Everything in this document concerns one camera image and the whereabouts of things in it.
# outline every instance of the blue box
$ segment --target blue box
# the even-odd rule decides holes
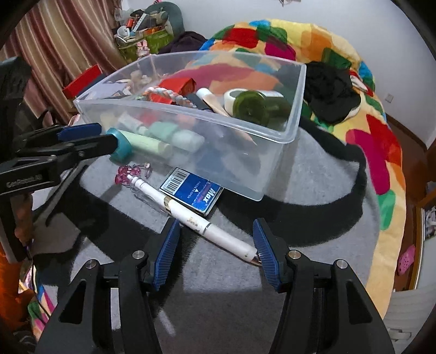
[[[196,213],[207,216],[223,187],[181,168],[175,168],[159,190]]]

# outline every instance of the pink toy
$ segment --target pink toy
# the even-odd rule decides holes
[[[138,42],[136,45],[138,47],[137,50],[136,50],[136,54],[138,55],[138,59],[146,57],[147,55],[150,54],[150,49],[147,46],[147,41],[146,40]]]
[[[398,259],[398,275],[404,275],[415,261],[415,246],[411,245]]]
[[[115,176],[115,184],[122,184],[123,186],[129,186],[130,181],[127,178],[127,175],[130,174],[132,176],[141,177],[141,173],[144,171],[144,177],[148,179],[151,176],[152,168],[149,163],[141,164],[141,165],[133,165],[133,166],[121,166],[118,169],[118,173]]]

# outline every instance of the striped curtain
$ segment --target striped curtain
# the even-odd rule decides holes
[[[126,64],[111,32],[116,7],[119,0],[40,0],[19,22],[0,60],[21,56],[32,67],[24,100],[36,116],[51,106],[67,123],[73,107],[62,89],[92,65],[110,74]]]

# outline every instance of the plastic bin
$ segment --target plastic bin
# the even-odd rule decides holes
[[[122,90],[133,71],[140,70],[149,83],[131,96],[110,98]],[[136,100],[147,87],[164,78],[193,78],[197,89],[207,87],[219,99],[234,88],[275,90],[292,105],[281,131],[197,109]],[[296,136],[303,101],[306,66],[301,63],[245,52],[191,51],[150,55],[91,87],[75,101],[85,121],[98,122],[105,130],[119,128],[118,118],[127,113],[147,126],[151,122],[172,122],[204,137],[197,151],[173,146],[163,160],[143,153],[143,160],[164,163],[207,178],[255,201],[262,199],[285,144]],[[251,137],[252,141],[243,138]]]

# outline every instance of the pink croc shoe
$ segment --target pink croc shoe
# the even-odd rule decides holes
[[[398,275],[404,275],[409,267],[415,261],[415,245],[409,246],[409,248],[404,252],[398,259],[397,272]]]

